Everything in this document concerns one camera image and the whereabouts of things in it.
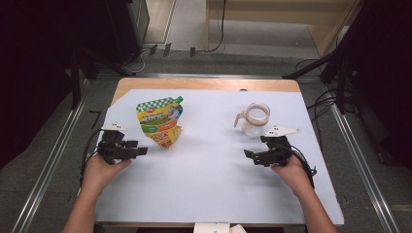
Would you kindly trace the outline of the black cabinet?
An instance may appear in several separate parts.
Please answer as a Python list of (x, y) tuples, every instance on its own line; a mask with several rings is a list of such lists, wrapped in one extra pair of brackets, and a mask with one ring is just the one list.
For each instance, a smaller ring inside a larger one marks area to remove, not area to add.
[(117, 63), (126, 64), (142, 52), (150, 16), (146, 0), (107, 0)]

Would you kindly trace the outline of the white paper sheet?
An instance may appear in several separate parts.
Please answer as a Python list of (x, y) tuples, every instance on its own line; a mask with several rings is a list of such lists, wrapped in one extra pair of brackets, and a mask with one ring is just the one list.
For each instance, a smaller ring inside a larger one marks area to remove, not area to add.
[[(142, 132), (138, 104), (183, 97), (182, 131), (169, 148)], [(147, 148), (104, 189), (96, 219), (109, 224), (230, 222), (298, 225), (303, 214), (291, 190), (269, 168), (257, 166), (245, 150), (266, 145), (240, 129), (236, 115), (254, 102), (270, 110), (270, 126), (293, 129), (289, 142), (316, 168), (315, 190), (333, 223), (344, 217), (299, 92), (134, 89), (106, 114), (124, 127), (124, 137)]]

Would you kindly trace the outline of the black metal stand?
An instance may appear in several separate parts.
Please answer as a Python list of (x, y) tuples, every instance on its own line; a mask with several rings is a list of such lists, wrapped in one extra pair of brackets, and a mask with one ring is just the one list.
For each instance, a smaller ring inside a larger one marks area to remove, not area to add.
[(80, 71), (86, 76), (87, 80), (97, 79), (97, 68), (94, 63), (98, 62), (106, 66), (107, 68), (115, 71), (120, 75), (127, 76), (128, 73), (120, 65), (109, 61), (96, 51), (86, 47), (75, 47), (70, 56), (70, 77), (72, 83), (72, 106), (74, 110), (81, 101), (81, 86), (80, 86)]

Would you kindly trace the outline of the person's left hand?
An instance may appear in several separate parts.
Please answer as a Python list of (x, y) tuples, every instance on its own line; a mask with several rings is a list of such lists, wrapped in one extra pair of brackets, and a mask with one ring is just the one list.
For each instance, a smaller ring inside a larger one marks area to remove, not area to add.
[(130, 160), (108, 164), (101, 155), (92, 156), (86, 164), (82, 191), (99, 195), (115, 176), (130, 164)]

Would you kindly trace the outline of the metal floor rail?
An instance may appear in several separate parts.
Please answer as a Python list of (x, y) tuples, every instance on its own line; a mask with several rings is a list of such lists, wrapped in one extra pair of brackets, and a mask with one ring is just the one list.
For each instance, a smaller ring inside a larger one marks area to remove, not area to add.
[(62, 129), (60, 130), (56, 141), (54, 142), (48, 159), (46, 160), (37, 181), (35, 182), (33, 188), (31, 189), (24, 202), (12, 233), (26, 233), (28, 231), (32, 219), (35, 216), (45, 196), (60, 158), (66, 148), (67, 143), (69, 142), (75, 125), (80, 118), (86, 99), (93, 84), (94, 81), (83, 81), (81, 85), (81, 92), (83, 95), (80, 99), (80, 102), (73, 110), (70, 111), (68, 117), (66, 118), (66, 121)]
[[(176, 78), (176, 79), (225, 79), (225, 80), (283, 80), (282, 76), (266, 76), (266, 75), (223, 75), (223, 74), (156, 74), (144, 73), (135, 76), (106, 74), (100, 75), (98, 78), (120, 80), (123, 78)], [(320, 77), (303, 76), (295, 79), (298, 82), (319, 82)]]
[(347, 118), (341, 114), (337, 107), (333, 107), (332, 112), (384, 232), (400, 233), (395, 216), (363, 156)]

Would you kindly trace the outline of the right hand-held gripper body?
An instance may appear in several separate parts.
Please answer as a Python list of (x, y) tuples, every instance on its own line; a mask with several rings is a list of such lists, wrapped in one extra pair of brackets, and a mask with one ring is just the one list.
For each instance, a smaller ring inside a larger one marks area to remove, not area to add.
[(274, 155), (274, 165), (287, 165), (292, 156), (292, 145), (287, 136), (298, 132), (298, 128), (274, 126), (260, 137), (260, 140), (267, 145), (268, 151)]

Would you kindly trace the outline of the person's right hand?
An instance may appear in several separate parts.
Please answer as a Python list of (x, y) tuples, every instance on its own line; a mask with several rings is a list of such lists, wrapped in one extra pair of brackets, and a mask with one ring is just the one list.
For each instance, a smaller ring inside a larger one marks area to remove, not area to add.
[(272, 164), (270, 168), (280, 176), (281, 180), (292, 190), (296, 197), (314, 191), (301, 162), (295, 156), (289, 159), (286, 166)]

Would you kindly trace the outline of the clear plastic measuring cup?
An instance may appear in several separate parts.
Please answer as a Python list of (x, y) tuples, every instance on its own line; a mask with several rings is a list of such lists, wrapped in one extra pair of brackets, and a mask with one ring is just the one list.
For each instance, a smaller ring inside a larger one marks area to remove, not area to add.
[(233, 123), (234, 128), (237, 127), (240, 119), (243, 120), (242, 132), (249, 137), (257, 138), (264, 134), (264, 126), (270, 119), (270, 109), (264, 103), (254, 102), (236, 116)]

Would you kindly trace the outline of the yellow green spouted pouch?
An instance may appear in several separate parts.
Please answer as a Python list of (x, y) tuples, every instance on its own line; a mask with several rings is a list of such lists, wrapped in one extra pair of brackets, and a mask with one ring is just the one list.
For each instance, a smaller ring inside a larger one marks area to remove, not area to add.
[(169, 149), (180, 135), (178, 119), (183, 113), (183, 101), (182, 96), (167, 97), (140, 103), (136, 107), (142, 131), (164, 149)]

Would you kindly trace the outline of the black tripod stand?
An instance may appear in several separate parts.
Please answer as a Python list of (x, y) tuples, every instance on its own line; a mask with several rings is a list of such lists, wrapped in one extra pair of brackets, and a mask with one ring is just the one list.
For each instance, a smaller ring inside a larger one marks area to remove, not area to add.
[(344, 114), (344, 89), (350, 72), (351, 52), (354, 50), (353, 46), (355, 45), (356, 39), (361, 34), (361, 28), (365, 26), (367, 18), (373, 12), (374, 5), (375, 0), (364, 1), (363, 6), (355, 17), (349, 30), (343, 36), (340, 44), (330, 54), (326, 55), (324, 58), (317, 59), (291, 74), (283, 76), (283, 79), (296, 80), (304, 74), (325, 64), (326, 67), (320, 75), (321, 82), (330, 83), (335, 76), (338, 76), (336, 105), (340, 113)]

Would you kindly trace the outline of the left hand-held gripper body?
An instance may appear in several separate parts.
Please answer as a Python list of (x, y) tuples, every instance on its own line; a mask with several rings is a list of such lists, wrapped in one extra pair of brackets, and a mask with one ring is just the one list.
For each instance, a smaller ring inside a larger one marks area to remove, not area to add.
[(103, 130), (101, 141), (97, 145), (97, 152), (107, 163), (114, 164), (116, 159), (126, 159), (123, 137), (124, 134), (118, 130)]

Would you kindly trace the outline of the light wooden shelf unit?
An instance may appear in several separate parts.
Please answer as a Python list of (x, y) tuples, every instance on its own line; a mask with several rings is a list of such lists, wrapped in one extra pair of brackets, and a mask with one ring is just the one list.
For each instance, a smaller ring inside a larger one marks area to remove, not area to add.
[(329, 54), (361, 0), (205, 0), (206, 49), (209, 21), (227, 20), (307, 24), (320, 56)]

